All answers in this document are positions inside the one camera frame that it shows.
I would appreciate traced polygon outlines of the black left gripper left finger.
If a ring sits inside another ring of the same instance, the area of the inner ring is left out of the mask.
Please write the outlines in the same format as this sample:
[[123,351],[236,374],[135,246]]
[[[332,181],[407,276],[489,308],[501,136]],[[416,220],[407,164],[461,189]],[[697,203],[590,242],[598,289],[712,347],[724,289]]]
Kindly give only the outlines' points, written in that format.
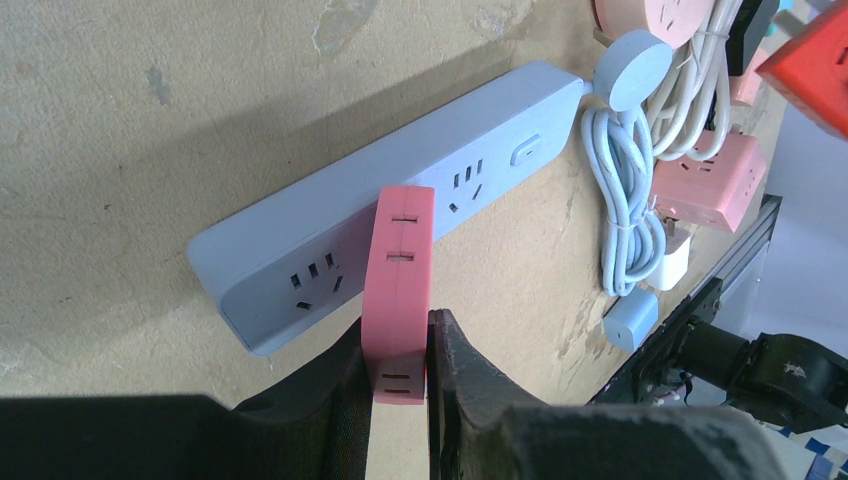
[[351,326],[227,408],[204,395],[5,398],[5,479],[361,479],[372,393]]

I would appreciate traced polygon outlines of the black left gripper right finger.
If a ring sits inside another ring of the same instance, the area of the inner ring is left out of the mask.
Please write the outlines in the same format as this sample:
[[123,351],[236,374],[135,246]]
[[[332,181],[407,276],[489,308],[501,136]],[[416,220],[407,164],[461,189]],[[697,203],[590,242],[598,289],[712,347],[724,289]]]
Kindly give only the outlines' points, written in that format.
[[452,312],[428,315],[433,479],[782,479],[764,436],[727,408],[554,406],[467,339]]

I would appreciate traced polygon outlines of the light blue power strip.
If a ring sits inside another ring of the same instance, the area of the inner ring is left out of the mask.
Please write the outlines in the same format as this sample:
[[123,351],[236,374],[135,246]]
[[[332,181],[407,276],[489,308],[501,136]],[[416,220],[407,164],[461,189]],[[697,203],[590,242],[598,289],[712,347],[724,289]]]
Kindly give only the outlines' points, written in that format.
[[542,61],[509,71],[199,233],[190,265],[269,355],[362,292],[379,230],[440,238],[553,160],[585,88]]

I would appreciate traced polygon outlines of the small pink plug block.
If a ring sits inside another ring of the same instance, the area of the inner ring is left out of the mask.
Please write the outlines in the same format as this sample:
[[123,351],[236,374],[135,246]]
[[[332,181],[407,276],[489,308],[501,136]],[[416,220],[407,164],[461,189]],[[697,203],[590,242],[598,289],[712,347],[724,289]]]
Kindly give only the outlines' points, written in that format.
[[366,268],[361,345],[378,403],[425,398],[435,190],[381,190]]

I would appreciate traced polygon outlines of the pink cube power socket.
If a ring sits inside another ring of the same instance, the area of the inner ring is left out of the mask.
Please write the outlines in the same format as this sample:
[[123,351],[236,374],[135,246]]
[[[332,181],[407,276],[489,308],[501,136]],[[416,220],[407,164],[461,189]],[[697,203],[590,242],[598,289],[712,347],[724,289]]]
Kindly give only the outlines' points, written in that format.
[[766,170],[759,139],[731,132],[707,160],[683,156],[658,162],[651,195],[665,217],[734,233]]

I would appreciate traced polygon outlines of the salmon pink USB charger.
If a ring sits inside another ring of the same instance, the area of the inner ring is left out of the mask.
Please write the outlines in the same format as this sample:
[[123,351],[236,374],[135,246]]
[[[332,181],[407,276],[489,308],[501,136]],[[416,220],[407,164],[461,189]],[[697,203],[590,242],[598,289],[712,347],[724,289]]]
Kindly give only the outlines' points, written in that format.
[[730,102],[735,106],[753,106],[759,93],[762,79],[756,69],[768,58],[768,53],[759,47],[748,67],[739,76],[729,78]]

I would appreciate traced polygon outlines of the pink round socket base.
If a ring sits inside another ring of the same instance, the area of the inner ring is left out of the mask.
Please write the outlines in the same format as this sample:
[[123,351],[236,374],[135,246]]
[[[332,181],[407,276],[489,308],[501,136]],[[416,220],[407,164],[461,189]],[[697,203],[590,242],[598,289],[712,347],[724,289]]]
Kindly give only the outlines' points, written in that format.
[[596,21],[612,40],[648,31],[676,49],[690,40],[712,11],[713,0],[594,0]]

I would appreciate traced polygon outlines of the red cube socket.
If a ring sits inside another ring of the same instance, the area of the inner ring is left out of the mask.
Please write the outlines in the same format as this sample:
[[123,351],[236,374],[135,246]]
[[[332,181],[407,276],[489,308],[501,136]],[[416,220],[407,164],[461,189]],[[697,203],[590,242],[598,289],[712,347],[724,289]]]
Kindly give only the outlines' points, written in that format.
[[773,23],[789,39],[756,72],[828,134],[847,138],[847,3],[811,1],[809,22],[787,10]]

